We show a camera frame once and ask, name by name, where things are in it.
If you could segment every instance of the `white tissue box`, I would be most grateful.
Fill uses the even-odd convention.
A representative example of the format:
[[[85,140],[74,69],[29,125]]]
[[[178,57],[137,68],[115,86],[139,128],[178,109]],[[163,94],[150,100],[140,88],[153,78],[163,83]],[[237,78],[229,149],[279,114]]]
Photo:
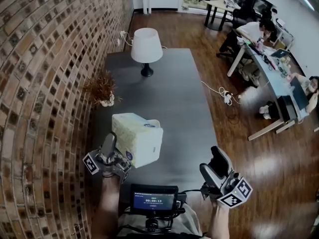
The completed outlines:
[[[160,157],[163,129],[156,120],[146,120],[136,114],[114,114],[112,132],[115,147],[135,168],[150,164]]]

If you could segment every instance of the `brick wall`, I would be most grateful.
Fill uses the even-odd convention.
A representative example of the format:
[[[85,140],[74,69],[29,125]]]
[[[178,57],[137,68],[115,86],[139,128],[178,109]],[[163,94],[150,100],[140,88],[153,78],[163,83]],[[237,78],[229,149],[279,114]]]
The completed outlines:
[[[131,0],[0,0],[0,236],[88,238],[92,104],[81,86],[120,51]]]

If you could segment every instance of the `computer monitor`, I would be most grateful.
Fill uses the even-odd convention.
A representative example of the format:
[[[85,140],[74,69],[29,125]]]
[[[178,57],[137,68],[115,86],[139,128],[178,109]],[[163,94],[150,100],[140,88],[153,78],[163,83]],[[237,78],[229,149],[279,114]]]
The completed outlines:
[[[275,58],[283,58],[289,54],[290,54],[290,51],[288,50],[278,49],[273,54],[271,54],[271,56]]]
[[[306,106],[309,104],[309,101],[298,79],[294,77],[293,80],[290,82],[290,85],[295,87],[295,89],[293,90],[293,95],[299,107],[299,110],[306,108]]]

